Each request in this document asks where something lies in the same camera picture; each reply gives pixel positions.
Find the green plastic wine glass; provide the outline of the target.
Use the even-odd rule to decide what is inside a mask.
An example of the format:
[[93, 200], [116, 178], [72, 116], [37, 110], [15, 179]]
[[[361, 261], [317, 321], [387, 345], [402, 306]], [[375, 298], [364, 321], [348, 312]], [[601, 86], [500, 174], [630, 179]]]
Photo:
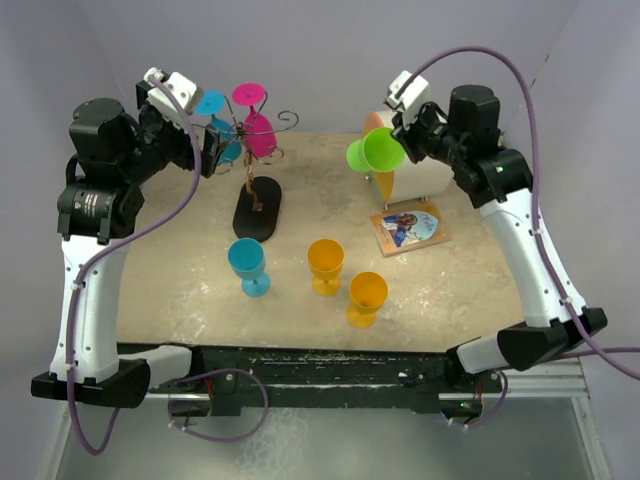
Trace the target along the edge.
[[348, 166], [359, 173], [392, 172], [404, 161], [405, 151], [387, 127], [371, 130], [351, 143], [346, 152]]

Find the pink plastic wine glass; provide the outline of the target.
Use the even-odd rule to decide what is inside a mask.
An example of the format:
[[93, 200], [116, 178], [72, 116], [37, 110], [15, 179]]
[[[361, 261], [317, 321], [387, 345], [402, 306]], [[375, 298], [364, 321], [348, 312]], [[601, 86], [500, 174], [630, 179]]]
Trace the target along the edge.
[[249, 109], [243, 125], [247, 144], [259, 159], [271, 156], [277, 147], [273, 125], [261, 113], [267, 98], [266, 89], [261, 84], [254, 82], [242, 83], [232, 93], [232, 100], [237, 105]]

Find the metal wine glass rack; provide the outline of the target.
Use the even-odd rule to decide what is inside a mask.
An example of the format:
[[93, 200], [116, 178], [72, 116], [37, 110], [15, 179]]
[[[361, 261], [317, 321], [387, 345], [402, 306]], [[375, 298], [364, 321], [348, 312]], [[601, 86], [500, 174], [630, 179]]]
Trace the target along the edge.
[[[268, 240], [276, 230], [282, 202], [282, 188], [278, 181], [272, 177], [255, 175], [254, 165], [256, 163], [262, 165], [277, 164], [283, 159], [284, 151], [278, 145], [277, 139], [277, 147], [271, 156], [262, 159], [257, 158], [247, 144], [243, 125], [249, 109], [237, 105], [232, 100], [232, 95], [226, 96], [226, 100], [227, 105], [218, 116], [235, 128], [237, 139], [242, 146], [242, 153], [237, 160], [241, 159], [246, 169], [246, 177], [243, 186], [240, 187], [232, 228], [237, 237], [252, 238], [262, 243]], [[278, 113], [278, 120], [285, 124], [280, 129], [275, 128], [269, 120], [273, 125], [276, 138], [279, 133], [297, 126], [299, 116], [290, 110], [283, 110]], [[222, 175], [230, 172], [234, 164], [229, 167], [218, 163], [217, 173]]]

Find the orange wine glass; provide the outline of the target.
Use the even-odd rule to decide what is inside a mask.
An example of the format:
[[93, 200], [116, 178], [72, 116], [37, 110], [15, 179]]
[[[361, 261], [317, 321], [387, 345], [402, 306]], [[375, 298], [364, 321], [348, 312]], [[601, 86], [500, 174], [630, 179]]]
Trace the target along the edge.
[[387, 296], [388, 285], [381, 275], [375, 272], [357, 274], [349, 286], [350, 302], [346, 310], [347, 320], [356, 328], [371, 327]]
[[339, 291], [344, 258], [343, 247], [335, 240], [324, 238], [310, 245], [307, 259], [312, 274], [311, 285], [315, 293], [333, 296]]

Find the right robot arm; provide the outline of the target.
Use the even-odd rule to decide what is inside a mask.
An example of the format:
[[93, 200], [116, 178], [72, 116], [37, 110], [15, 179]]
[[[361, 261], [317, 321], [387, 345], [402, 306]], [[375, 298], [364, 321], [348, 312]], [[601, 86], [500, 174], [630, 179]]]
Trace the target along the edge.
[[443, 111], [429, 85], [408, 88], [393, 118], [393, 136], [412, 163], [434, 159], [449, 166], [497, 238], [519, 292], [523, 320], [492, 336], [449, 350], [446, 383], [467, 391], [480, 373], [527, 370], [578, 346], [608, 323], [571, 282], [539, 209], [532, 204], [533, 175], [517, 150], [499, 143], [500, 101], [485, 86], [462, 85]]

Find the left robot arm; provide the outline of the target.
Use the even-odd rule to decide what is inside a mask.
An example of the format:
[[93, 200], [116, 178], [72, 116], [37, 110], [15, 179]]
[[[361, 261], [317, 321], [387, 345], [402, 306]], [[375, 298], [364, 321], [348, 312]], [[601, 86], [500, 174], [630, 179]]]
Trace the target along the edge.
[[135, 408], [170, 380], [184, 392], [204, 384], [206, 369], [189, 347], [121, 355], [117, 342], [124, 264], [130, 243], [142, 235], [136, 218], [143, 185], [169, 164], [192, 172], [194, 184], [218, 165], [219, 134], [206, 128], [199, 137], [189, 122], [202, 97], [181, 74], [151, 69], [136, 85], [137, 117], [111, 98], [74, 110], [75, 153], [57, 200], [65, 266], [59, 337], [48, 370], [31, 380], [32, 396]]

